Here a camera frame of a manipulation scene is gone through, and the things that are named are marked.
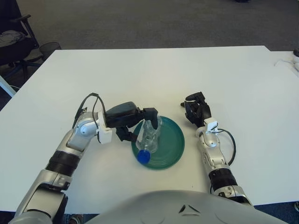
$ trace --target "office chair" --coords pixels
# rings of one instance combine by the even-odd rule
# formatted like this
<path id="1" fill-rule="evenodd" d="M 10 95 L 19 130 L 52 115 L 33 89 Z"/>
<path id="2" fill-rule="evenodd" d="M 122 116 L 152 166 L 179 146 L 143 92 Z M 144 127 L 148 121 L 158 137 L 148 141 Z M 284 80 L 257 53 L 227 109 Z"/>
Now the office chair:
<path id="1" fill-rule="evenodd" d="M 10 67 L 14 67 L 8 74 L 3 76 L 4 79 L 23 69 L 24 81 L 26 81 L 28 79 L 27 67 L 40 66 L 40 64 L 34 62 L 42 58 L 42 56 L 27 61 L 24 60 L 33 49 L 39 47 L 28 23 L 29 17 L 30 15 L 21 15 L 16 0 L 0 0 L 0 34 L 7 30 L 15 30 L 26 35 L 25 39 L 21 41 L 0 47 L 0 66 L 8 64 Z"/>

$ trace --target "floor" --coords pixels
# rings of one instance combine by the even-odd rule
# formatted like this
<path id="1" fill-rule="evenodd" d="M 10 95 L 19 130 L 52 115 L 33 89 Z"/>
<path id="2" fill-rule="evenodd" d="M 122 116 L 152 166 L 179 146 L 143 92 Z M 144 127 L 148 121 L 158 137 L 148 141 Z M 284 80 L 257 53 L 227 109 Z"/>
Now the floor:
<path id="1" fill-rule="evenodd" d="M 182 48 L 265 45 L 270 50 L 299 47 L 296 0 L 26 0 L 18 1 L 42 45 L 62 49 Z M 35 50 L 29 58 L 40 53 Z M 0 67 L 0 74 L 10 71 Z M 7 81 L 21 87 L 22 73 Z M 0 89 L 0 109 L 10 97 Z M 299 224 L 293 203 L 256 206 L 290 224 Z M 1 212 L 0 224 L 12 213 Z"/>

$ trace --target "robot forearm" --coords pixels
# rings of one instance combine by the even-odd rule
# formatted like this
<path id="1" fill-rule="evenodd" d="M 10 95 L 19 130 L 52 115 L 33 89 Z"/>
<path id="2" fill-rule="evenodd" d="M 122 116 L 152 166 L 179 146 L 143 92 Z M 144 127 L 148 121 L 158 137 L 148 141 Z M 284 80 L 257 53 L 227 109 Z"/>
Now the robot forearm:
<path id="1" fill-rule="evenodd" d="M 15 213 L 19 218 L 13 219 L 12 223 L 22 220 L 28 216 L 27 212 L 32 211 L 46 214 L 44 218 L 52 221 L 64 214 L 67 197 L 61 191 L 68 189 L 84 153 L 66 145 L 72 134 L 73 129 L 65 135 L 46 168 L 41 170 Z"/>
<path id="2" fill-rule="evenodd" d="M 198 148 L 202 153 L 206 174 L 214 190 L 213 194 L 236 202 L 252 205 L 243 189 L 238 186 L 220 150 L 220 141 L 216 134 L 213 133 L 217 128 L 209 128 L 211 123 L 215 123 L 215 126 L 217 126 L 217 121 L 213 118 L 209 118 L 205 120 L 205 123 L 205 127 L 197 129 L 196 136 L 199 138 Z"/>

